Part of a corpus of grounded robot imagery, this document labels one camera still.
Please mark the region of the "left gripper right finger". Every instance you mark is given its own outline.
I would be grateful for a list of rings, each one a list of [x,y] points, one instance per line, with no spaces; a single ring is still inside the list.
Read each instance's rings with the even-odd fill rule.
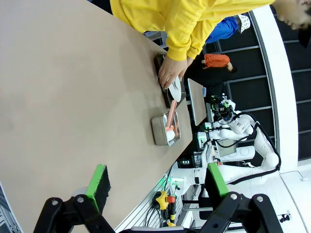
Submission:
[[[281,233],[283,229],[266,194],[247,198],[230,192],[216,163],[207,166],[205,189],[213,213],[201,227],[202,233],[224,233],[229,225],[240,223],[247,233]]]

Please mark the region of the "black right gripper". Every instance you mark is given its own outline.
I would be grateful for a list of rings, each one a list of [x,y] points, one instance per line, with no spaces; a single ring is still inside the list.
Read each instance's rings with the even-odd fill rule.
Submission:
[[[211,104],[213,104],[214,120],[231,120],[234,116],[235,103],[231,100],[223,100],[217,102],[217,98],[211,96]]]

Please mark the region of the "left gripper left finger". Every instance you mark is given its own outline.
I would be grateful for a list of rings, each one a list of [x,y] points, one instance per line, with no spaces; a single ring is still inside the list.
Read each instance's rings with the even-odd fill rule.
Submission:
[[[69,200],[52,197],[45,201],[35,225],[35,233],[70,233],[84,225],[89,233],[113,233],[103,217],[111,189],[106,165],[97,165],[86,191]]]

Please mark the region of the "person's right hand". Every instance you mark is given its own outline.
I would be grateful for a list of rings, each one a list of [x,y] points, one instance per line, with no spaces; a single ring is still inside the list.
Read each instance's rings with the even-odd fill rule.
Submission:
[[[158,77],[163,89],[168,89],[176,77],[182,78],[188,68],[187,60],[176,61],[166,55],[162,63]]]

